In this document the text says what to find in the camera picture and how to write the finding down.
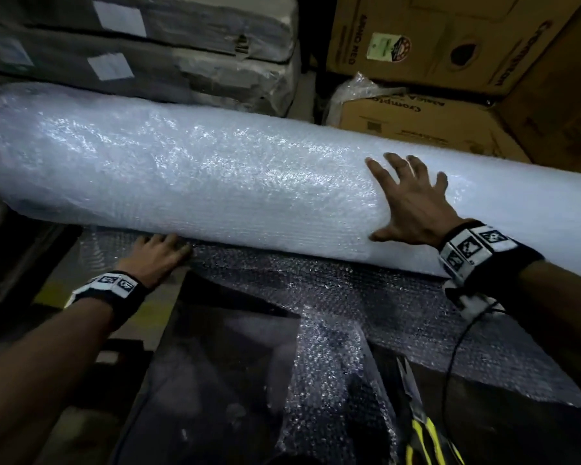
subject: gray wrapped package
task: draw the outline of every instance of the gray wrapped package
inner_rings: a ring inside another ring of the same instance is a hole
[[[297,40],[296,0],[0,0],[0,24],[118,32],[286,62]]]
[[[155,101],[283,116],[299,48],[285,64],[121,38],[0,26],[0,72]]]
[[[0,87],[0,196],[39,219],[445,275],[367,236],[390,212],[364,164],[417,155],[447,198],[581,274],[581,175],[207,107],[49,84]]]

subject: cable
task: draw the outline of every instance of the cable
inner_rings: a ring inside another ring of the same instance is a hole
[[[452,437],[452,432],[450,431],[450,428],[448,427],[447,421],[445,419],[445,405],[446,405],[446,400],[447,400],[447,388],[448,388],[448,385],[450,383],[450,378],[452,377],[452,369],[454,368],[454,360],[456,359],[456,352],[458,351],[458,348],[460,347],[461,343],[463,342],[463,339],[465,339],[465,336],[467,336],[467,333],[469,333],[469,330],[471,330],[471,328],[475,325],[475,323],[480,321],[484,317],[484,315],[486,315],[488,313],[495,313],[495,312],[503,313],[502,310],[498,310],[498,309],[494,308],[498,304],[499,304],[499,302],[494,302],[494,303],[490,304],[482,312],[480,312],[478,315],[476,315],[476,317],[466,326],[466,328],[463,330],[461,335],[458,337],[456,344],[454,345],[454,350],[452,351],[452,357],[450,357],[450,364],[447,367],[447,371],[445,372],[445,381],[443,383],[443,391],[441,393],[441,418],[442,418],[443,429],[445,430],[445,434],[447,435],[448,439],[453,444],[456,444],[456,442],[454,442],[454,438]]]

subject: wristband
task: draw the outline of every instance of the wristband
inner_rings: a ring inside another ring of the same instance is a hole
[[[112,271],[74,290],[65,308],[83,298],[102,300],[112,307],[112,331],[115,331],[138,311],[149,293],[150,290],[135,277],[123,271]]]
[[[458,286],[495,298],[514,288],[528,265],[544,260],[536,250],[477,220],[451,230],[438,250],[443,268]]]

